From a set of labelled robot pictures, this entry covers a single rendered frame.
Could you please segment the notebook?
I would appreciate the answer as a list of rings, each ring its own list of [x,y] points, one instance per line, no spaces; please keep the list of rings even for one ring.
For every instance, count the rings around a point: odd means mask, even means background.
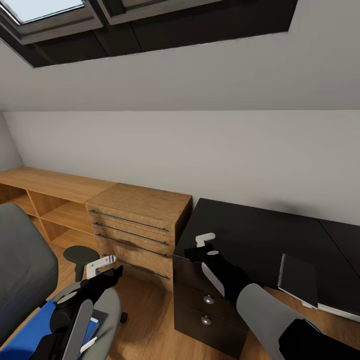
[[[314,265],[284,253],[278,288],[318,309],[316,267]]]

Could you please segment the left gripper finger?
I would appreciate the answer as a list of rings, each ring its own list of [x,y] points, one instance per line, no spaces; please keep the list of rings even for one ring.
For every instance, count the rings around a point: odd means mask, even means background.
[[[115,270],[117,279],[119,280],[120,277],[122,277],[123,274],[123,265],[121,265],[118,269]]]

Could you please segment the pen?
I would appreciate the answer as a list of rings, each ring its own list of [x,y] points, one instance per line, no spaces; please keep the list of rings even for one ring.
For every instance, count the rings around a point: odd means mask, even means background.
[[[95,340],[97,340],[97,337],[93,338],[91,341],[89,341],[87,344],[81,347],[80,353],[84,352],[87,348],[89,348],[91,345],[95,343]]]

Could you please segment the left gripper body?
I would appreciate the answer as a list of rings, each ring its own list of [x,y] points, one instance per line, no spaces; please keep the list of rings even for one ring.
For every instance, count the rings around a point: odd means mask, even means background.
[[[83,287],[86,284],[94,284],[99,288],[99,297],[104,293],[108,288],[115,286],[118,283],[116,272],[114,268],[101,272],[97,276],[91,279],[85,279],[80,283],[80,286]]]

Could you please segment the folder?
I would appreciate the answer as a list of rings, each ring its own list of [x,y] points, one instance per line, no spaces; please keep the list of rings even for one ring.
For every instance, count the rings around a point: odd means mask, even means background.
[[[40,311],[0,351],[0,360],[29,360],[42,337],[52,334],[50,319],[56,308],[56,301],[49,300]],[[91,341],[100,322],[91,317],[82,347]]]

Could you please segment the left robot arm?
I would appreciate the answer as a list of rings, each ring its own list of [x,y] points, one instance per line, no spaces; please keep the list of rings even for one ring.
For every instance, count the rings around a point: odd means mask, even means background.
[[[87,279],[80,283],[79,289],[57,302],[49,323],[52,334],[42,337],[28,360],[78,360],[94,304],[123,274],[123,265],[116,270],[99,269],[116,261],[115,255],[109,255],[86,265]]]

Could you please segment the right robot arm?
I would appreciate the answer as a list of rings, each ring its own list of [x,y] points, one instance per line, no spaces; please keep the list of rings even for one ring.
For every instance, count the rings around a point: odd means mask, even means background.
[[[230,300],[272,360],[360,360],[359,350],[325,335],[205,243],[215,237],[213,232],[196,236],[197,245],[184,250],[185,258],[201,262],[205,276]]]

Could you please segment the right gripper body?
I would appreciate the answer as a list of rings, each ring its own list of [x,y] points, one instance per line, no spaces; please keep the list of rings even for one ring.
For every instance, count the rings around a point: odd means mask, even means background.
[[[188,249],[188,255],[189,255],[189,260],[190,262],[196,262],[196,261],[200,261],[200,254],[202,251],[204,250],[213,250],[213,244],[211,243],[206,243],[205,246],[202,247],[192,247]]]

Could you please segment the swivel chair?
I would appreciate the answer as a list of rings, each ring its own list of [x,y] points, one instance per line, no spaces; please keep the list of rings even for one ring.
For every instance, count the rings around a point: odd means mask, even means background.
[[[80,288],[85,266],[99,260],[92,248],[75,245],[64,252],[65,259],[76,264],[75,283],[59,292],[52,301],[60,301]],[[56,290],[59,263],[56,254],[29,216],[15,203],[0,204],[0,348],[18,327]],[[77,360],[106,360],[120,323],[122,312],[118,291],[108,288],[93,305],[92,318],[100,324],[90,347]]]

